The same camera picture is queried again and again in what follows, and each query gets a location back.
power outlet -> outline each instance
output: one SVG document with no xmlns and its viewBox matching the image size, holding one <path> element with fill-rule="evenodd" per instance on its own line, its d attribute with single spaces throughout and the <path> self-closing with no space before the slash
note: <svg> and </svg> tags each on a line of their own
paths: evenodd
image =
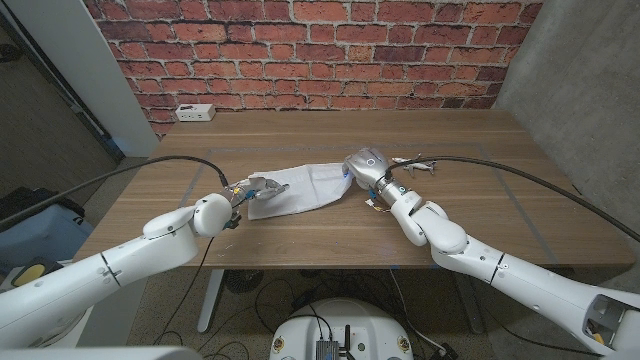
<svg viewBox="0 0 640 360">
<path fill-rule="evenodd" d="M 211 121 L 216 109 L 211 104 L 182 104 L 176 115 L 180 121 Z"/>
</svg>

gray wall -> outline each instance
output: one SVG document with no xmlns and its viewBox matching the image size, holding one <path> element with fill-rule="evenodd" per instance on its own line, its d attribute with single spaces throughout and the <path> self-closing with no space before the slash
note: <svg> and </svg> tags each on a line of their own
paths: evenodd
<svg viewBox="0 0 640 360">
<path fill-rule="evenodd" d="M 640 231 L 640 3 L 547 0 L 495 108 L 592 202 Z"/>
</svg>

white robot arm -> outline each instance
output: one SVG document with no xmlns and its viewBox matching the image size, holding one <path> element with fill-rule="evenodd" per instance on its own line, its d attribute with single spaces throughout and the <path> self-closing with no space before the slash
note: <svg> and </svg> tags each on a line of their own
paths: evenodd
<svg viewBox="0 0 640 360">
<path fill-rule="evenodd" d="M 198 254 L 197 236 L 214 237 L 237 226 L 239 204 L 267 200 L 287 188 L 261 177 L 243 180 L 156 217 L 140 237 L 0 294 L 0 349 L 41 343 L 50 329 L 121 287 L 183 265 Z"/>
<path fill-rule="evenodd" d="M 431 245 L 434 261 L 478 278 L 571 333 L 592 351 L 609 355 L 638 348 L 640 295 L 586 285 L 494 249 L 467 235 L 444 210 L 394 178 L 378 150 L 362 149 L 345 159 L 343 171 L 391 206 L 409 240 Z"/>
</svg>

white towel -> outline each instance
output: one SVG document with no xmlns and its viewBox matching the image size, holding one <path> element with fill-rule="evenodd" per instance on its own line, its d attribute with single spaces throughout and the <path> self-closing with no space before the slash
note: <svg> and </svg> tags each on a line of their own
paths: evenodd
<svg viewBox="0 0 640 360">
<path fill-rule="evenodd" d="M 273 199 L 249 202 L 249 220 L 296 214 L 317 209 L 342 197 L 351 186 L 353 175 L 342 174 L 342 163 L 309 164 L 294 168 L 256 172 L 290 188 Z"/>
</svg>

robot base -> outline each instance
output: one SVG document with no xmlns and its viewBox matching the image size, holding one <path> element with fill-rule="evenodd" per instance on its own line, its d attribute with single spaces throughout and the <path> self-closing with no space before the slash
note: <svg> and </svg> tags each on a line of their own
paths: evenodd
<svg viewBox="0 0 640 360">
<path fill-rule="evenodd" d="M 358 360 L 413 360 L 411 343 L 406 331 L 389 314 L 363 301 L 347 298 L 333 298 L 317 301 L 313 304 L 318 316 L 331 326 L 333 344 L 329 342 L 329 329 L 320 319 L 314 317 L 310 306 L 305 306 L 285 321 L 273 338 L 270 360 L 338 360 L 327 355 L 316 357 L 316 347 L 331 348 L 345 346 L 345 327 L 350 327 L 349 352 Z M 320 327 L 324 342 L 320 340 Z M 345 350 L 339 351 L 340 357 Z"/>
</svg>

